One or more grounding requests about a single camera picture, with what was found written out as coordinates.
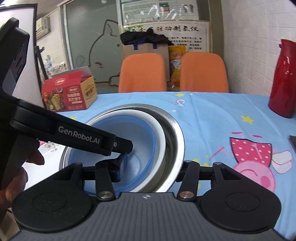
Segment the person's left hand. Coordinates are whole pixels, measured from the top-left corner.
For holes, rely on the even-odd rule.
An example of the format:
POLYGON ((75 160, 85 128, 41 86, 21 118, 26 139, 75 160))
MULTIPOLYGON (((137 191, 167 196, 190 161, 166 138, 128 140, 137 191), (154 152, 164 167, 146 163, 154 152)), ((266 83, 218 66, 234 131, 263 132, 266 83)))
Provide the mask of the person's left hand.
POLYGON ((11 182, 1 190, 1 209, 10 208, 13 200, 23 192, 28 182, 28 174, 22 167, 24 162, 36 165, 44 165, 45 160, 38 148, 39 140, 28 139, 29 143, 25 144, 24 139, 15 144, 9 157, 9 172, 11 182))

